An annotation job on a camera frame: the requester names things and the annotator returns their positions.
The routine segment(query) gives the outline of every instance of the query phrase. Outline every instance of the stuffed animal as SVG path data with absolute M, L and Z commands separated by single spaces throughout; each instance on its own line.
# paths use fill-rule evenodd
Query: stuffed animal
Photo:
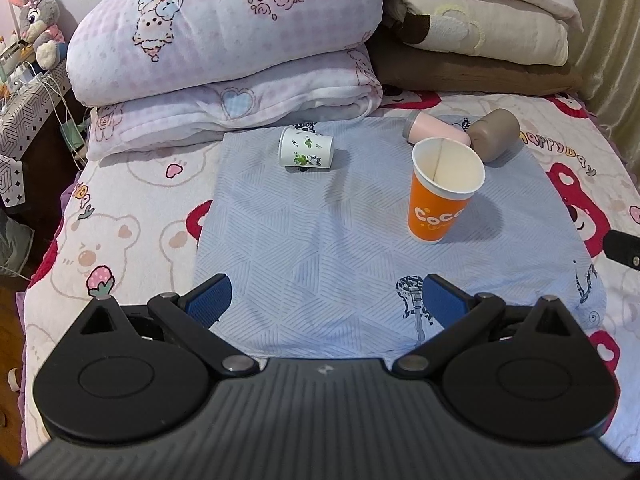
M 65 37 L 56 25 L 60 8 L 56 0 L 9 0 L 20 7 L 20 37 L 33 45 L 43 70 L 55 68 L 66 56 Z

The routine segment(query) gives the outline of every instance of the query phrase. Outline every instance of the orange paper cup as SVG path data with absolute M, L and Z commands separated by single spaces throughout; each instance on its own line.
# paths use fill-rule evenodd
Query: orange paper cup
M 484 164 L 470 147 L 441 137 L 417 142 L 412 159 L 409 231 L 418 240 L 434 244 L 484 184 Z

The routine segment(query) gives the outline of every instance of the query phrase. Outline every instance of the plush toy eye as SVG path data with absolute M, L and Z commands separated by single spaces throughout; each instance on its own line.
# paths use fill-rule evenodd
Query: plush toy eye
M 27 21 L 33 25 L 40 17 L 40 11 L 38 9 L 31 9 L 27 14 Z

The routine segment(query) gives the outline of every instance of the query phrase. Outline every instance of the brown pillow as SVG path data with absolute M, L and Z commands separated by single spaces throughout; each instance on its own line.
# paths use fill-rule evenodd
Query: brown pillow
M 405 45 L 380 25 L 366 43 L 383 85 L 413 91 L 550 95 L 576 92 L 582 77 L 564 66 L 518 65 L 463 54 L 428 52 Z

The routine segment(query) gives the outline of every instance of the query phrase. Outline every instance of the triangular cutout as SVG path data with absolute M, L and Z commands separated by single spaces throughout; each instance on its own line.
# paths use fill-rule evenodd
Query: triangular cutout
M 536 327 L 536 332 L 540 332 L 543 334 L 553 334 L 553 335 L 561 335 L 561 336 L 569 336 L 569 331 L 567 330 L 564 322 L 560 316 L 558 316 L 558 311 L 554 308 L 546 308 L 540 317 L 540 321 L 538 322 L 538 326 Z
M 101 332 L 113 332 L 113 321 L 107 310 L 99 306 L 94 310 L 94 313 L 86 322 L 86 325 L 82 328 L 80 333 L 82 335 L 99 334 Z

